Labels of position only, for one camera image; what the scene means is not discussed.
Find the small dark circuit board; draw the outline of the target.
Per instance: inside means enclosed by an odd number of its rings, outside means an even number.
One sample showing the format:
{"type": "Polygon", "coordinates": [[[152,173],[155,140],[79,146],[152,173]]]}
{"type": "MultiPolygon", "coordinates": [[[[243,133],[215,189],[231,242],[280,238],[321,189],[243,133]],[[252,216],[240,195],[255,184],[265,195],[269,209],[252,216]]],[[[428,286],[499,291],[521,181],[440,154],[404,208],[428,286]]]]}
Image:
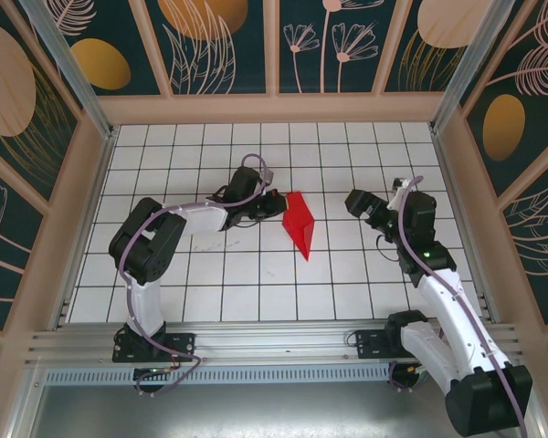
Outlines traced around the small dark circuit board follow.
{"type": "Polygon", "coordinates": [[[174,367],[152,367],[136,368],[133,371],[132,379],[137,380],[166,380],[166,376],[174,370],[174,367]]]}

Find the red paper sheet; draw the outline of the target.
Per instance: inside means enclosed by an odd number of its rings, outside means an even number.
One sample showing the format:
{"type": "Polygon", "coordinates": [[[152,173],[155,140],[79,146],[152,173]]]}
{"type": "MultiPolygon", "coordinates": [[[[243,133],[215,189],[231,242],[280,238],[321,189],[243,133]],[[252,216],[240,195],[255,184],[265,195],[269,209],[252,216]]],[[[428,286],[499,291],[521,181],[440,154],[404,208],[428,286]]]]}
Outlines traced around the red paper sheet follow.
{"type": "Polygon", "coordinates": [[[303,258],[309,261],[315,219],[301,192],[288,193],[286,201],[287,210],[283,214],[282,226],[303,258]]]}

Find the aluminium corner post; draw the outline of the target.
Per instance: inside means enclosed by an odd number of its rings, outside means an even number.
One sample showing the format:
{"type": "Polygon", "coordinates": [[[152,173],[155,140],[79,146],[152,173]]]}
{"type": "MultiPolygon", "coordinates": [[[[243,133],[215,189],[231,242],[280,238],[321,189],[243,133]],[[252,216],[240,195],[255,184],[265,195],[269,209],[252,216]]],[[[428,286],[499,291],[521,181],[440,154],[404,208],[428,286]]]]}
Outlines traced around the aluminium corner post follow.
{"type": "Polygon", "coordinates": [[[477,75],[485,58],[491,52],[499,34],[507,22],[512,22],[513,10],[520,11],[525,0],[492,0],[474,36],[469,41],[458,66],[453,72],[435,114],[429,122],[429,130],[437,137],[446,127],[471,80],[477,75]]]}
{"type": "Polygon", "coordinates": [[[69,44],[57,29],[43,1],[19,0],[19,3],[24,8],[30,22],[35,26],[48,51],[58,62],[63,75],[67,78],[97,131],[105,140],[111,139],[116,133],[114,126],[106,116],[92,86],[73,56],[69,44]]]}

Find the grey metal sheet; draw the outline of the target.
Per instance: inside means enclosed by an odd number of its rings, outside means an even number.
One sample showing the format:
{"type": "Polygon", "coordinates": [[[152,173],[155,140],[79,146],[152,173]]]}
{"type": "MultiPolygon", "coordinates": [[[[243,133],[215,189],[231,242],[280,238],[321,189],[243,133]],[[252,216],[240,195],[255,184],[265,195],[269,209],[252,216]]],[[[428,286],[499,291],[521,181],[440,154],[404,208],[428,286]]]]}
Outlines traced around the grey metal sheet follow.
{"type": "Polygon", "coordinates": [[[460,438],[438,387],[385,382],[49,387],[31,438],[460,438]]]}

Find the aluminium side rail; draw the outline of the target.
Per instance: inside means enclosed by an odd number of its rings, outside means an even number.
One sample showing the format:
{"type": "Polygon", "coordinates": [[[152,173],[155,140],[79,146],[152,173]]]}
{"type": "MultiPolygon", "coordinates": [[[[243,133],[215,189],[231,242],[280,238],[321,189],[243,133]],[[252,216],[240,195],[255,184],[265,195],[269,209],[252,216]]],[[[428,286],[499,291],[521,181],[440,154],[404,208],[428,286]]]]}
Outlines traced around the aluminium side rail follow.
{"type": "Polygon", "coordinates": [[[443,180],[448,190],[449,200],[455,215],[461,242],[464,247],[465,255],[469,264],[469,271],[472,275],[472,281],[475,285],[478,297],[482,297],[485,303],[485,310],[488,312],[487,321],[489,323],[499,323],[499,312],[495,307],[489,294],[489,283],[481,273],[483,265],[480,260],[476,247],[474,235],[469,226],[469,217],[461,199],[459,186],[454,178],[453,168],[447,157],[443,142],[432,128],[429,128],[431,140],[435,147],[439,166],[442,171],[443,180]]]}
{"type": "Polygon", "coordinates": [[[56,193],[59,259],[58,271],[53,276],[49,331],[57,329],[61,309],[73,292],[118,130],[117,126],[111,126],[104,136],[81,131],[73,141],[71,158],[65,163],[63,180],[56,193]]]}

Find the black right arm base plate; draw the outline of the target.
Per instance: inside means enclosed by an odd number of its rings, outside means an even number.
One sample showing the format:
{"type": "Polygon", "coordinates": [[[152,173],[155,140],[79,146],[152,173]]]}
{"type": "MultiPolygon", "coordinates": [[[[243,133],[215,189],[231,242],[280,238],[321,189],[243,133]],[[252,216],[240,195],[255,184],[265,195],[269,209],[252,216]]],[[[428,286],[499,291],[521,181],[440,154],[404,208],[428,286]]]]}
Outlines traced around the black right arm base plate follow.
{"type": "Polygon", "coordinates": [[[407,358],[403,349],[393,349],[383,329],[361,329],[354,332],[355,347],[360,360],[407,358]]]}

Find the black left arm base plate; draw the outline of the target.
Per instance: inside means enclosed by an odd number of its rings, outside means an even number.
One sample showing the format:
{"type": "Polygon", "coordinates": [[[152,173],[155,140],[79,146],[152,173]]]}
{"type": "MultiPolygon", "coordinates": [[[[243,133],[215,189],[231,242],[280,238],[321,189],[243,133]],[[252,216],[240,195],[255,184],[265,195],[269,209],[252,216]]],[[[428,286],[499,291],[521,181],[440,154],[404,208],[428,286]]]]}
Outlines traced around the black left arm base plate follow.
{"type": "MultiPolygon", "coordinates": [[[[165,348],[190,355],[195,352],[195,335],[192,333],[164,333],[153,336],[153,340],[165,348]]],[[[111,361],[114,363],[171,362],[173,356],[158,349],[138,334],[120,333],[114,337],[111,361]]]]}

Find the aluminium mounting rail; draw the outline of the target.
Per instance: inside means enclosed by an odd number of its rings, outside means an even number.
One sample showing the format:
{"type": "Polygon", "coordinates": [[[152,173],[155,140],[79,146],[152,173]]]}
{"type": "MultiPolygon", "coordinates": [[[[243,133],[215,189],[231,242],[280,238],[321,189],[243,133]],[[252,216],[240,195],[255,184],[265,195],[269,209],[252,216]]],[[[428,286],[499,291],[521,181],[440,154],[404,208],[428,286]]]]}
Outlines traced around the aluminium mounting rail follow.
{"type": "MultiPolygon", "coordinates": [[[[356,362],[353,333],[382,329],[382,320],[172,323],[169,332],[195,334],[204,365],[294,365],[356,362]]],[[[112,367],[120,323],[69,323],[31,334],[26,367],[112,367]]]]}

